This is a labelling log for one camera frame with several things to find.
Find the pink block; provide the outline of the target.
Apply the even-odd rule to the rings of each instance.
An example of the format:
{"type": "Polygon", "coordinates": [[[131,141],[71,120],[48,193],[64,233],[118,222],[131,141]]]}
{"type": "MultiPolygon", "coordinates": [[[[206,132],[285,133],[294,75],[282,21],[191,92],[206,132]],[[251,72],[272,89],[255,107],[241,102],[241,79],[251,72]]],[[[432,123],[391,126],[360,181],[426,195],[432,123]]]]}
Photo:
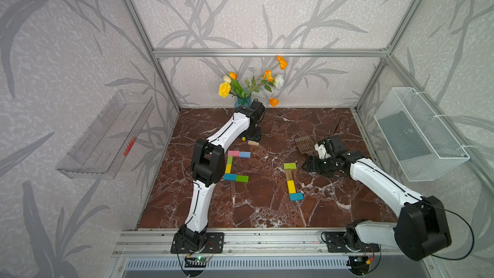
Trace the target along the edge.
{"type": "Polygon", "coordinates": [[[239,157],[240,151],[228,151],[229,157],[239,157]]]}

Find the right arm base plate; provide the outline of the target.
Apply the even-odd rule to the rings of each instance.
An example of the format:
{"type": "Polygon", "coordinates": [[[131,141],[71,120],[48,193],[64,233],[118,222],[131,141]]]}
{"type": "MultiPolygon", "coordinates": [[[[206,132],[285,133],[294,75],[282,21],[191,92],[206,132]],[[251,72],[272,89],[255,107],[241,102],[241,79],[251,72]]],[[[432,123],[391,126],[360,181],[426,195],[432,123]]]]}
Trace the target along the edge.
{"type": "Polygon", "coordinates": [[[372,254],[381,250],[379,245],[362,243],[347,232],[323,231],[320,238],[326,244],[328,252],[372,254]]]}

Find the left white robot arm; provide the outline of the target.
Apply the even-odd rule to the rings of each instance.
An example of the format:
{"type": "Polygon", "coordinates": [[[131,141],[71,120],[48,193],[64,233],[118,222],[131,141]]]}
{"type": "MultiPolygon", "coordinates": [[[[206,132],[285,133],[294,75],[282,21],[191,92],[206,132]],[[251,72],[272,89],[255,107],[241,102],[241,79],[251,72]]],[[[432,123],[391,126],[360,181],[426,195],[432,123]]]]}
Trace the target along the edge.
{"type": "Polygon", "coordinates": [[[193,195],[184,223],[188,232],[200,234],[207,230],[210,202],[216,184],[225,174],[228,148],[240,136],[257,139],[261,135],[257,125],[263,117],[264,110],[238,107],[215,134],[195,143],[191,165],[193,195]]]}

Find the teal block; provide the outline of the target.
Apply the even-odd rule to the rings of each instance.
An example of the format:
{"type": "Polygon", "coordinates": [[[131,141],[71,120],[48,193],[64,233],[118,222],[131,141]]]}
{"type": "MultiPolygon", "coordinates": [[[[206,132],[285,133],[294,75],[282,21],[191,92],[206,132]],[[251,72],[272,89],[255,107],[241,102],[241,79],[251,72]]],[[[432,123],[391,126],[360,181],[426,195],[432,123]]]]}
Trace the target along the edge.
{"type": "Polygon", "coordinates": [[[236,181],[237,180],[237,175],[235,174],[225,174],[223,176],[223,179],[226,181],[236,181]]]}
{"type": "Polygon", "coordinates": [[[289,194],[289,199],[291,202],[298,202],[304,199],[304,195],[302,193],[291,193],[289,194]]]}

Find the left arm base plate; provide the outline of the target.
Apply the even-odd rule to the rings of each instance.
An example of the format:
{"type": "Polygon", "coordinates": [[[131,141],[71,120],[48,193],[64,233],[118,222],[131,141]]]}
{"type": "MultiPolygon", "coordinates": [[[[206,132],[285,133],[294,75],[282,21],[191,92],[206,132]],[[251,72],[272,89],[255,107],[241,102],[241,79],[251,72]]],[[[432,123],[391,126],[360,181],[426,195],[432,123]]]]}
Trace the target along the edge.
{"type": "Polygon", "coordinates": [[[223,232],[193,233],[192,235],[177,232],[172,240],[172,254],[209,253],[220,254],[223,252],[225,234],[223,232]]]}

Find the small yellow-green block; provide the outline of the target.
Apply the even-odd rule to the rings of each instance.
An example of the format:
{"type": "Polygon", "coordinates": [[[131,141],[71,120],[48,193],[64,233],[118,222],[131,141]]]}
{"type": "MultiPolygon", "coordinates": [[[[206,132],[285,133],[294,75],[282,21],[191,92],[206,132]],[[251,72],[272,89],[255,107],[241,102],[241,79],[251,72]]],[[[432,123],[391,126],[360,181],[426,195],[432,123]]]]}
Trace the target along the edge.
{"type": "Polygon", "coordinates": [[[225,169],[225,174],[230,174],[231,173],[231,170],[232,170],[232,165],[231,164],[227,164],[226,165],[226,169],[225,169]]]}

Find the light blue block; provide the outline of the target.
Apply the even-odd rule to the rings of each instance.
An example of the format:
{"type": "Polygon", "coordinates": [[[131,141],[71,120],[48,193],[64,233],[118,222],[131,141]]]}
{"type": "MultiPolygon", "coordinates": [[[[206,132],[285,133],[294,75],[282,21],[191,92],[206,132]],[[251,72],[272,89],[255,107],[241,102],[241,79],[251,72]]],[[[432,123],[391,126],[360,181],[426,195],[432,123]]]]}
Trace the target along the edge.
{"type": "Polygon", "coordinates": [[[244,151],[241,151],[239,153],[239,158],[250,158],[251,157],[251,152],[244,152],[244,151]]]}

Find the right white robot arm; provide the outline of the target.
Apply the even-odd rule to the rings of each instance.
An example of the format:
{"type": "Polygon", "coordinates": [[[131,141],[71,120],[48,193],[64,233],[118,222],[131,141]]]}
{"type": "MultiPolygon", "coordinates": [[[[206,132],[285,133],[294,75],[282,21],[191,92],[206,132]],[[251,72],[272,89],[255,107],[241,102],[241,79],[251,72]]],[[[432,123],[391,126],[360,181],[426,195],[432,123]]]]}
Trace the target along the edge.
{"type": "Polygon", "coordinates": [[[328,154],[323,160],[309,156],[302,168],[327,177],[337,171],[350,176],[372,190],[398,217],[396,223],[358,220],[348,224],[343,238],[348,249],[360,250],[365,244],[384,245],[420,261],[451,245],[443,203],[407,188],[361,152],[328,154]]]}

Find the yellow block front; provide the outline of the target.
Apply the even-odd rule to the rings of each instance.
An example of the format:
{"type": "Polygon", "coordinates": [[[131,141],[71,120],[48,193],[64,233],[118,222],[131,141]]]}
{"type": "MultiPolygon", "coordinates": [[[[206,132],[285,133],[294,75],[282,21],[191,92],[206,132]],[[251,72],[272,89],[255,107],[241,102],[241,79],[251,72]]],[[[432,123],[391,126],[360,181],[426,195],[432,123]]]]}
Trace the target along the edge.
{"type": "Polygon", "coordinates": [[[295,183],[294,183],[293,180],[288,180],[287,181],[287,186],[288,186],[288,192],[290,194],[295,194],[296,193],[295,183]]]}

